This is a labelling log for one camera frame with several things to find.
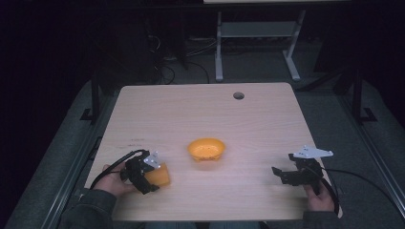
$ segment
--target table leg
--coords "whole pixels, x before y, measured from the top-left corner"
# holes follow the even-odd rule
[[[222,24],[222,13],[218,12],[218,25],[217,25],[217,52],[215,53],[215,79],[217,82],[222,82],[224,80],[223,74],[223,60],[221,58],[221,24]]]
[[[289,45],[289,48],[285,51],[283,51],[284,58],[286,59],[287,66],[289,69],[289,73],[291,74],[292,80],[294,81],[300,81],[301,77],[297,72],[297,69],[295,68],[294,61],[292,60],[292,53],[294,52],[295,45],[298,40],[298,36],[301,31],[301,27],[304,21],[305,17],[305,10],[300,11],[300,15],[298,16],[297,22],[295,23],[294,31],[291,37],[291,43]]]

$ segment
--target person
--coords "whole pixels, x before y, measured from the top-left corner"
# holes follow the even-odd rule
[[[125,163],[119,164],[113,172],[120,171]],[[63,229],[110,229],[113,228],[112,213],[117,199],[127,193],[136,191],[134,185],[124,183],[119,173],[111,173],[103,177],[88,193],[80,199],[77,205],[63,213],[59,228]],[[320,193],[315,195],[310,185],[304,185],[308,196],[308,211],[303,215],[304,228],[334,229],[340,228],[337,215],[334,214],[334,203],[327,188],[320,182]],[[146,229],[154,228],[184,228],[196,229],[192,222],[149,222]],[[259,222],[212,222],[210,229],[249,228],[259,229]]]

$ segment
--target orange bowl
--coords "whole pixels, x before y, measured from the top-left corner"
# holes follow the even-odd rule
[[[200,138],[191,142],[187,150],[195,160],[218,160],[224,152],[225,145],[217,138]]]

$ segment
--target metal stand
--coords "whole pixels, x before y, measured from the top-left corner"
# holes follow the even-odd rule
[[[366,121],[376,121],[372,110],[370,108],[364,108],[367,116],[361,115],[361,92],[363,87],[363,78],[359,70],[356,70],[353,81],[353,100],[352,100],[352,115],[358,123],[362,124]]]
[[[80,120],[91,120],[92,121],[91,124],[93,125],[97,121],[100,107],[100,101],[98,97],[98,78],[96,76],[96,73],[93,74],[91,83],[92,83],[92,109],[84,110]]]
[[[294,81],[301,80],[292,60],[298,36],[305,17],[301,10],[297,21],[286,22],[223,22],[222,13],[218,12],[217,52],[215,54],[215,78],[217,82],[224,80],[223,61],[221,57],[222,37],[291,37],[287,50],[283,51],[291,77]]]

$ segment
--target table hole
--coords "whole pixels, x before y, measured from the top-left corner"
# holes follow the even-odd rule
[[[234,97],[235,99],[241,100],[241,99],[244,99],[245,94],[237,92],[237,93],[234,93],[234,94],[233,94],[233,97]]]

